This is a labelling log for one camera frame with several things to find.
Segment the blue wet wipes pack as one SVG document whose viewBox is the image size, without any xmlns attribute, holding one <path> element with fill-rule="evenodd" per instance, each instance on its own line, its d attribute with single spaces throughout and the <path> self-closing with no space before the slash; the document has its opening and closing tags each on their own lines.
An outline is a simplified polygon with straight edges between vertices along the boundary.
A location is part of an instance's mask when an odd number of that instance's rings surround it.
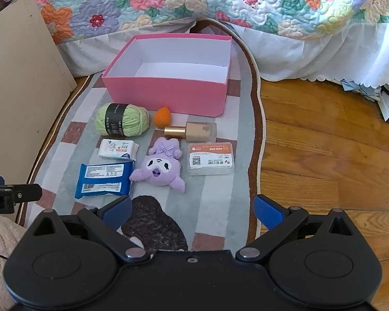
<svg viewBox="0 0 389 311">
<path fill-rule="evenodd" d="M 74 197 L 81 199 L 98 195 L 128 195 L 130 192 L 130 175 L 134 163 L 81 164 Z"/>
</svg>

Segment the purple plush toy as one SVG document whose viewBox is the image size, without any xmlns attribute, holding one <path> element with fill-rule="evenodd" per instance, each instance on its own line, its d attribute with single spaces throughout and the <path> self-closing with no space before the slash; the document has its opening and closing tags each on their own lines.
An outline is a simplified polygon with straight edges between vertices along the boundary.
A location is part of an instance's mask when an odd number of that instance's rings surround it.
<svg viewBox="0 0 389 311">
<path fill-rule="evenodd" d="M 179 158 L 183 155 L 179 140 L 158 138 L 142 160 L 140 167 L 129 177 L 131 182 L 147 181 L 152 185 L 169 186 L 185 192 L 185 181 L 181 178 Z"/>
</svg>

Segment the white tissue pack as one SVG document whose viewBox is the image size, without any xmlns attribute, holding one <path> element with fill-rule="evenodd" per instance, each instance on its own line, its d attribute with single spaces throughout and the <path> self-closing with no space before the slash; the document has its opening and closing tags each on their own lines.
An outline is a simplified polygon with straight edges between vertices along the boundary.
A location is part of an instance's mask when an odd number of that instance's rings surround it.
<svg viewBox="0 0 389 311">
<path fill-rule="evenodd" d="M 133 140 L 103 139 L 98 155 L 106 159 L 135 161 L 139 144 Z"/>
</svg>

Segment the clear box orange label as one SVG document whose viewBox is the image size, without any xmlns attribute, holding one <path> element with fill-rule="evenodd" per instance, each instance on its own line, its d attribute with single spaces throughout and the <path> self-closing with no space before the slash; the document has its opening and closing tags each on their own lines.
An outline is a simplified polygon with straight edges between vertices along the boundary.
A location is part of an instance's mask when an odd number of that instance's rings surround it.
<svg viewBox="0 0 389 311">
<path fill-rule="evenodd" d="M 187 147 L 187 171 L 190 175 L 227 175 L 234 169 L 232 143 L 191 143 Z"/>
</svg>

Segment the green yarn ball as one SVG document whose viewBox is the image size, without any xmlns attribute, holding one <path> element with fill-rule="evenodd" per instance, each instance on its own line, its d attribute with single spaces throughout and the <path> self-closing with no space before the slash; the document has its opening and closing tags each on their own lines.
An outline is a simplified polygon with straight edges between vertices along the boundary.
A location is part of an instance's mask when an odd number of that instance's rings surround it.
<svg viewBox="0 0 389 311">
<path fill-rule="evenodd" d="M 107 103 L 96 112 L 95 128 L 101 136 L 140 136 L 149 129 L 149 113 L 132 104 Z"/>
</svg>

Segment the orange makeup sponge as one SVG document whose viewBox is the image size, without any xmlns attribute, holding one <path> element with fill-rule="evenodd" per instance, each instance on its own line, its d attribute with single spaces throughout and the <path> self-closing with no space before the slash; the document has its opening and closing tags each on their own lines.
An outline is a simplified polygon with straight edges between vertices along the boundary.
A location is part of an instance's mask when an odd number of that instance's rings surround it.
<svg viewBox="0 0 389 311">
<path fill-rule="evenodd" d="M 154 122 L 155 127 L 158 129 L 164 129 L 165 127 L 169 126 L 172 122 L 172 116 L 169 108 L 162 107 L 158 109 L 154 113 L 152 121 Z"/>
</svg>

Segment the foundation bottle gold cap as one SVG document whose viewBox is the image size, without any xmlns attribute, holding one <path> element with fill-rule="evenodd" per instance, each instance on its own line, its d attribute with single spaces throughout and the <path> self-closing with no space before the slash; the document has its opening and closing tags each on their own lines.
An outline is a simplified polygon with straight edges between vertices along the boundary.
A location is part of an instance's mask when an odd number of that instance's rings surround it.
<svg viewBox="0 0 389 311">
<path fill-rule="evenodd" d="M 185 139 L 190 143 L 215 143 L 217 125 L 215 122 L 186 122 L 184 126 L 166 126 L 164 137 Z"/>
</svg>

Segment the checkered floor rug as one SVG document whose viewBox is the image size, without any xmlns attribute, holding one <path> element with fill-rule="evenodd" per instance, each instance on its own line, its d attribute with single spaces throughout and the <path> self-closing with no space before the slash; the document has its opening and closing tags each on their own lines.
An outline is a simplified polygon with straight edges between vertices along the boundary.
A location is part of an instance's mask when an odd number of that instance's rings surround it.
<svg viewBox="0 0 389 311">
<path fill-rule="evenodd" d="M 193 175 L 187 143 L 182 141 L 180 163 L 185 192 L 142 181 L 133 184 L 130 195 L 154 197 L 163 212 L 177 222 L 189 249 L 236 251 L 260 233 L 253 201 L 260 188 L 266 139 L 265 114 L 259 98 L 261 82 L 254 58 L 232 26 L 203 19 L 197 21 L 192 31 L 228 35 L 232 39 L 225 110 L 215 122 L 218 142 L 232 145 L 234 166 L 224 175 Z M 101 137 L 94 118 L 97 110 L 110 100 L 100 73 L 79 83 L 33 168 L 31 180 L 42 187 L 43 195 L 40 201 L 19 209 L 17 222 L 21 226 L 29 226 L 44 209 L 69 215 L 113 200 L 109 194 L 74 197 L 81 165 L 103 163 L 98 154 Z"/>
</svg>

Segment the beige cabinet panel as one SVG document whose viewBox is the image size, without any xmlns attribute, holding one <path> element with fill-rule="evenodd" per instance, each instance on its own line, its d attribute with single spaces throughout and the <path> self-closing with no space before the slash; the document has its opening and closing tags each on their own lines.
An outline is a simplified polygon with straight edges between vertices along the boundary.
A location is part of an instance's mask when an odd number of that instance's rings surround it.
<svg viewBox="0 0 389 311">
<path fill-rule="evenodd" d="M 42 145 L 76 82 L 35 0 L 0 12 L 0 176 L 28 181 Z"/>
</svg>

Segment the pink cardboard box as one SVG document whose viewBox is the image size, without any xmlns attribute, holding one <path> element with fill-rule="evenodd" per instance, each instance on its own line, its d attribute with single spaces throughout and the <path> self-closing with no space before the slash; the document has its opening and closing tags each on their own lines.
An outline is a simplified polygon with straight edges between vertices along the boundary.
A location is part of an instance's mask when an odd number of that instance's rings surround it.
<svg viewBox="0 0 389 311">
<path fill-rule="evenodd" d="M 102 75 L 112 101 L 218 117 L 225 109 L 232 39 L 216 34 L 135 35 Z"/>
</svg>

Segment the paper scraps under bed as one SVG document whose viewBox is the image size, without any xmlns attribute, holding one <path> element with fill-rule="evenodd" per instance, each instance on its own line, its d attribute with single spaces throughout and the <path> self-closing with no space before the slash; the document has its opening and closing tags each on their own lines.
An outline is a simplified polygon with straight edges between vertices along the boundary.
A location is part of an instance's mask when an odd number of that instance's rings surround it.
<svg viewBox="0 0 389 311">
<path fill-rule="evenodd" d="M 376 102 L 379 106 L 381 116 L 386 123 L 389 123 L 389 84 L 373 88 L 357 84 L 354 81 L 340 81 L 345 91 L 361 94 L 364 98 Z"/>
</svg>

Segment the white bed skirt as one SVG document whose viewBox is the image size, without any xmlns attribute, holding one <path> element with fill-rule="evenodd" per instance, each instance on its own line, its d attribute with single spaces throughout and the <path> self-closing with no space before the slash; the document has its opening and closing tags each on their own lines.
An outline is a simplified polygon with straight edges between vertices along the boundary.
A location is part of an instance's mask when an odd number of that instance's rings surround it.
<svg viewBox="0 0 389 311">
<path fill-rule="evenodd" d="M 86 76 L 105 69 L 132 36 L 184 33 L 200 20 L 145 25 L 58 45 L 71 74 Z M 233 24 L 224 30 L 239 37 L 249 49 L 260 75 L 268 81 L 353 81 L 377 88 L 389 84 L 389 23 L 354 23 L 319 39 L 291 39 Z"/>
</svg>

